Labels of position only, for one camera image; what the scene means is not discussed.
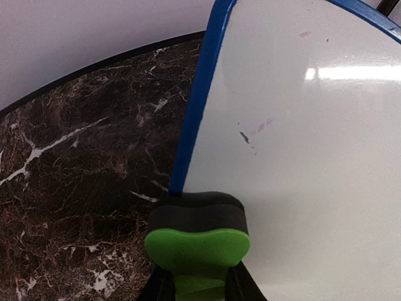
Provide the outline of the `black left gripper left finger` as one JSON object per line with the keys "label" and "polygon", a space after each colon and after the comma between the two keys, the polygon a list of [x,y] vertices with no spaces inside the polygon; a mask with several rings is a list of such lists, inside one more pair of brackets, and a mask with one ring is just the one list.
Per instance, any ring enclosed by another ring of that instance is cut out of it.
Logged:
{"label": "black left gripper left finger", "polygon": [[175,284],[173,275],[156,266],[150,277],[150,290],[149,290],[149,299],[151,301],[159,301],[159,300],[167,300],[174,301],[175,300]]}

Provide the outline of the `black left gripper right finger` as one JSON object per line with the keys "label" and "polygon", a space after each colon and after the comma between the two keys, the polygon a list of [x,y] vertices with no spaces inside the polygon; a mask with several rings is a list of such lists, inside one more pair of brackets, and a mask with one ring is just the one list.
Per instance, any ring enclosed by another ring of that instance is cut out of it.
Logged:
{"label": "black left gripper right finger", "polygon": [[243,263],[228,270],[227,301],[267,301]]}

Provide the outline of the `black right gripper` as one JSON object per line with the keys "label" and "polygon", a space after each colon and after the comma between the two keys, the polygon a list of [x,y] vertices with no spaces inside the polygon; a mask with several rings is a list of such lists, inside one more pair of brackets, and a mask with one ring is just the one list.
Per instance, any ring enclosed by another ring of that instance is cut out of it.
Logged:
{"label": "black right gripper", "polygon": [[384,16],[390,16],[399,3],[400,0],[381,0],[376,10]]}

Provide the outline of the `green and black eraser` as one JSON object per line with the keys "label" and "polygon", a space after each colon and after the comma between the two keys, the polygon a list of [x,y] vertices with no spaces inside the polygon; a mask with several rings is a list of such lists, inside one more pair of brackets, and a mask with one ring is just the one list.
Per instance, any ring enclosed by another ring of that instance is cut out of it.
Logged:
{"label": "green and black eraser", "polygon": [[176,300],[225,300],[228,271],[250,248],[244,206],[219,192],[162,199],[149,215],[144,244],[172,275]]}

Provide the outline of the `blue framed whiteboard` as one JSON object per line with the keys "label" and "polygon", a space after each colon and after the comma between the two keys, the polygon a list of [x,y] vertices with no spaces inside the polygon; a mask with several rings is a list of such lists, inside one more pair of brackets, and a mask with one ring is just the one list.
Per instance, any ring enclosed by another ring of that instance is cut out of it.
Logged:
{"label": "blue framed whiteboard", "polygon": [[170,193],[244,205],[268,300],[400,299],[400,26],[362,1],[216,1]]}

